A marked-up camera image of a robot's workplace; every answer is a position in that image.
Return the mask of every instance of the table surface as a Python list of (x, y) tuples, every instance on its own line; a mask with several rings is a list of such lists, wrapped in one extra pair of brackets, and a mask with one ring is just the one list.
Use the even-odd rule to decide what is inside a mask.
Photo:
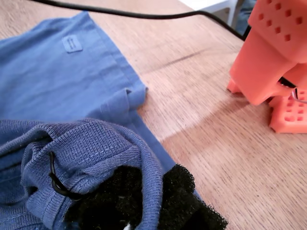
[[(143, 13), (189, 10), (178, 0), (74, 0)], [(73, 16), (26, 0), (0, 0), (0, 38), (50, 17)], [(242, 41), (203, 16), (152, 21), (91, 13), (149, 87), (139, 113), (228, 230), (307, 229), (306, 135), (268, 128), (267, 104), (226, 90)]]

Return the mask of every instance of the shirt label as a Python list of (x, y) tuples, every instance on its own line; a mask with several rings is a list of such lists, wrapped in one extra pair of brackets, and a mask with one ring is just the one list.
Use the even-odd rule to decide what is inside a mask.
[(63, 42), (64, 48), (66, 49), (67, 53), (74, 53), (74, 52), (83, 50), (76, 35), (69, 35), (69, 36), (62, 38), (62, 42)]

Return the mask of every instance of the orange robot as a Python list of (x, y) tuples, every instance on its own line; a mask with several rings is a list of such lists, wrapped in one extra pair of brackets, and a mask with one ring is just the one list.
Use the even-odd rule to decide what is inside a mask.
[(258, 0), (228, 89), (252, 104), (270, 97), (276, 132), (307, 133), (307, 0)]

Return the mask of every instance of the blue fabric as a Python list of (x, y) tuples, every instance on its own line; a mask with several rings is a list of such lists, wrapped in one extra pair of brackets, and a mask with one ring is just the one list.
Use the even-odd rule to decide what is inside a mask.
[(136, 112), (145, 85), (87, 12), (45, 20), (0, 41), (0, 50), (0, 119), (103, 119), (139, 134), (163, 172), (175, 165)]
[[(85, 194), (121, 165), (142, 169), (143, 214), (138, 230), (155, 230), (162, 203), (162, 171), (147, 144), (131, 130), (100, 120), (74, 123), (0, 122), (0, 229), (63, 229), (71, 200), (51, 187), (49, 152), (56, 154), (56, 172), (64, 185)], [(16, 166), (12, 151), (22, 152)]]
[[(156, 180), (147, 180), (143, 192), (155, 198), (153, 204), (144, 203), (148, 207), (139, 229), (154, 229), (160, 177), (175, 163), (137, 114), (146, 87), (110, 38), (82, 12), (43, 21), (23, 35), (0, 41), (0, 50), (0, 229), (45, 229), (41, 222), (60, 229), (69, 201), (50, 189), (50, 150), (59, 158), (60, 179), (77, 192), (91, 190), (121, 164), (153, 172), (147, 178)], [(84, 117), (114, 124), (90, 119), (66, 123)], [(112, 139), (104, 135), (107, 130)], [(114, 149), (115, 141), (123, 142), (123, 149)], [(87, 159), (102, 150), (109, 152), (78, 165), (78, 157)], [(100, 172), (105, 163), (112, 167)], [(150, 183), (157, 183), (153, 191), (146, 190)], [(38, 192), (31, 194), (33, 186)], [(46, 196), (53, 197), (52, 202)]]
[(244, 0), (239, 14), (238, 14), (238, 20), (236, 23), (236, 31), (240, 34), (244, 34), (248, 27), (248, 19), (250, 17), (250, 14), (256, 4), (257, 0)]

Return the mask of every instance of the black wire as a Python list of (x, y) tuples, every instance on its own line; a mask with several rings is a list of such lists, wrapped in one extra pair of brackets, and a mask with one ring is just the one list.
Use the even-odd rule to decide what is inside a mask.
[(54, 1), (54, 0), (30, 0), (30, 1), (35, 1), (39, 3), (47, 4), (50, 6), (56, 6), (56, 7), (66, 8), (66, 9), (106, 13), (106, 14), (112, 14), (112, 15), (124, 16), (124, 17), (130, 17), (130, 18), (152, 19), (152, 20), (168, 20), (168, 19), (185, 18), (185, 17), (194, 16), (194, 15), (203, 15), (219, 23), (222, 27), (224, 27), (226, 30), (231, 32), (234, 36), (240, 38), (241, 40), (244, 40), (241, 34), (239, 34), (237, 31), (231, 28), (231, 26), (225, 23), (222, 19), (206, 11), (190, 11), (190, 12), (178, 13), (178, 14), (157, 15), (157, 14), (143, 14), (143, 13), (119, 11), (119, 10), (114, 10), (114, 9), (78, 5), (78, 4), (60, 2), (60, 1)]
[(54, 167), (54, 153), (50, 152), (50, 170), (51, 173), (49, 173), (49, 176), (51, 177), (51, 181), (52, 181), (52, 188), (59, 194), (63, 195), (63, 196), (67, 196), (69, 197), (71, 200), (73, 201), (78, 201), (80, 199), (83, 198), (82, 194), (79, 193), (74, 193), (69, 191), (63, 184), (62, 182), (57, 178), (56, 176), (56, 170)]

